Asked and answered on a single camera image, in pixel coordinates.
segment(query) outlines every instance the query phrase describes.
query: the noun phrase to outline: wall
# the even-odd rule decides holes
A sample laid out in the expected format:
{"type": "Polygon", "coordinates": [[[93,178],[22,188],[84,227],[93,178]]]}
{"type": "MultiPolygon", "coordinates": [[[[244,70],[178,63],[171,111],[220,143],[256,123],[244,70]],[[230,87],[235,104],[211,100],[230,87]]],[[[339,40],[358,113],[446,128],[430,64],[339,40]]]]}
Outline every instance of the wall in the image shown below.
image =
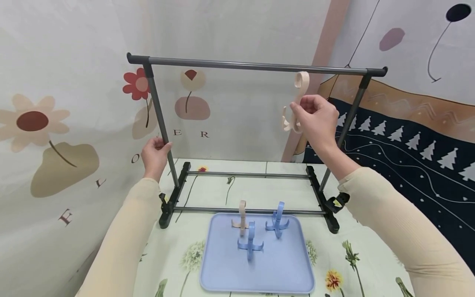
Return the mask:
{"type": "MultiPolygon", "coordinates": [[[[157,118],[143,72],[127,63],[126,52],[309,65],[329,6],[330,0],[3,1],[2,297],[74,294],[140,178],[138,153],[158,135],[157,118]]],[[[161,66],[154,72],[175,157],[281,160],[288,133],[280,116],[295,94],[292,73],[161,66]]]]}

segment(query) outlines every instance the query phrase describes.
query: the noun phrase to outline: vertical pole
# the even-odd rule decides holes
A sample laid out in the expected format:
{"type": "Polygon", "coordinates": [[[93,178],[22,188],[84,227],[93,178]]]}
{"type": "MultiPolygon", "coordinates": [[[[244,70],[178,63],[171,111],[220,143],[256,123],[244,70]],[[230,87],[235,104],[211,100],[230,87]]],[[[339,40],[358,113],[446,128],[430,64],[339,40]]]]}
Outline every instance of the vertical pole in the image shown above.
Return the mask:
{"type": "MultiPolygon", "coordinates": [[[[343,129],[342,129],[342,133],[340,134],[340,138],[338,138],[338,142],[336,143],[338,148],[341,148],[343,145],[343,141],[345,140],[345,137],[348,134],[350,125],[352,124],[353,119],[356,116],[356,111],[358,110],[358,107],[360,106],[360,102],[363,99],[364,92],[368,88],[370,81],[371,81],[370,75],[365,75],[361,78],[360,86],[358,88],[358,91],[356,92],[355,100],[353,101],[353,105],[351,106],[350,111],[348,112],[348,116],[345,119],[345,123],[343,124],[343,129]]],[[[323,192],[323,189],[325,188],[325,185],[329,177],[330,177],[330,169],[327,168],[327,170],[325,171],[325,175],[323,176],[322,182],[320,183],[320,188],[318,189],[318,191],[323,192]]]]}
{"type": "MultiPolygon", "coordinates": [[[[157,86],[155,85],[155,80],[153,79],[153,70],[150,63],[143,64],[143,69],[145,70],[145,76],[149,83],[150,94],[152,95],[153,106],[155,107],[155,113],[157,114],[158,127],[160,128],[161,137],[163,143],[167,144],[168,134],[167,129],[165,128],[165,121],[163,120],[162,108],[160,107],[160,101],[158,99],[157,86]]],[[[173,178],[173,183],[175,188],[178,188],[180,184],[178,183],[177,172],[175,170],[175,164],[173,163],[173,157],[171,155],[171,150],[168,152],[168,165],[170,166],[171,176],[173,178]]]]}

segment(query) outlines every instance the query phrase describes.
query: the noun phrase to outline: plastic tray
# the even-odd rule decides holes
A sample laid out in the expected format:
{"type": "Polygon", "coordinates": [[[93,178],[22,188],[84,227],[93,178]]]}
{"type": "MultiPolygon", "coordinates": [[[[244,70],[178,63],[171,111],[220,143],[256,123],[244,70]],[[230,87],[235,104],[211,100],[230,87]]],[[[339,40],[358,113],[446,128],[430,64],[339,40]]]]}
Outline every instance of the plastic tray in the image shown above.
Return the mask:
{"type": "Polygon", "coordinates": [[[217,213],[209,223],[199,282],[207,291],[248,292],[274,294],[309,294],[315,287],[314,273],[308,258],[304,235],[299,220],[283,215],[282,222],[290,220],[282,237],[266,231],[265,223],[272,224],[272,216],[247,214],[246,221],[256,222],[254,244],[264,241],[262,251],[254,251],[248,262],[247,251],[238,249],[237,240],[247,243],[248,229],[243,237],[239,228],[231,227],[231,219],[240,221],[239,214],[217,213]]]}

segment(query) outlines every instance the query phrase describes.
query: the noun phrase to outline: purple oval decoration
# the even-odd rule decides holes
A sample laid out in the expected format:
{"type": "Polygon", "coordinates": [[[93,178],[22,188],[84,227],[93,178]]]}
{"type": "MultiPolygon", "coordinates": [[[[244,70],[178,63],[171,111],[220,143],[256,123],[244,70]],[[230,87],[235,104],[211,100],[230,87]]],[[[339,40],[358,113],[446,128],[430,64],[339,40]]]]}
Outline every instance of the purple oval decoration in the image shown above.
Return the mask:
{"type": "Polygon", "coordinates": [[[383,38],[380,41],[380,50],[387,51],[401,43],[402,38],[406,33],[401,28],[392,28],[386,34],[384,34],[383,38]]]}

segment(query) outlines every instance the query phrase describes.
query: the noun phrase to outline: plastic hook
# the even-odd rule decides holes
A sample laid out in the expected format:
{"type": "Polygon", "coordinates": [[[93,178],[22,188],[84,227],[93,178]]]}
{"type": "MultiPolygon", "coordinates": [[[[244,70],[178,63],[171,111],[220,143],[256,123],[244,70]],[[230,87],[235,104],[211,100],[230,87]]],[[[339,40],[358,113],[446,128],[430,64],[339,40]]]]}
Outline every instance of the plastic hook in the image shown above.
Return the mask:
{"type": "Polygon", "coordinates": [[[287,223],[283,225],[281,224],[283,212],[284,212],[284,203],[281,201],[279,202],[279,206],[277,207],[277,210],[274,211],[274,213],[272,214],[272,226],[268,226],[267,221],[266,221],[266,230],[275,230],[275,236],[277,236],[277,238],[280,238],[282,236],[281,230],[289,227],[289,223],[290,223],[290,221],[287,220],[287,223]]]}
{"type": "Polygon", "coordinates": [[[241,230],[239,234],[242,237],[246,232],[246,228],[249,228],[249,225],[246,224],[246,200],[241,200],[239,203],[239,214],[241,215],[241,222],[235,223],[233,220],[231,220],[231,226],[234,228],[240,228],[241,230]]]}
{"type": "MultiPolygon", "coordinates": [[[[307,92],[309,84],[310,84],[310,76],[308,72],[306,71],[297,72],[297,74],[295,75],[295,81],[294,81],[295,87],[299,89],[294,99],[294,102],[296,104],[300,105],[300,100],[302,100],[302,97],[307,92]]],[[[286,111],[286,106],[284,106],[284,110],[282,112],[282,129],[284,131],[290,131],[290,129],[293,129],[296,133],[302,133],[302,129],[300,129],[300,123],[297,123],[297,117],[295,116],[295,114],[292,113],[292,117],[289,122],[285,118],[285,111],[286,111]]]]}
{"type": "Polygon", "coordinates": [[[254,244],[254,236],[256,234],[256,223],[249,222],[249,236],[247,237],[247,243],[240,243],[239,238],[237,239],[237,248],[238,249],[247,249],[247,260],[251,261],[253,257],[253,252],[255,250],[262,250],[264,248],[264,242],[261,245],[254,244]]]}

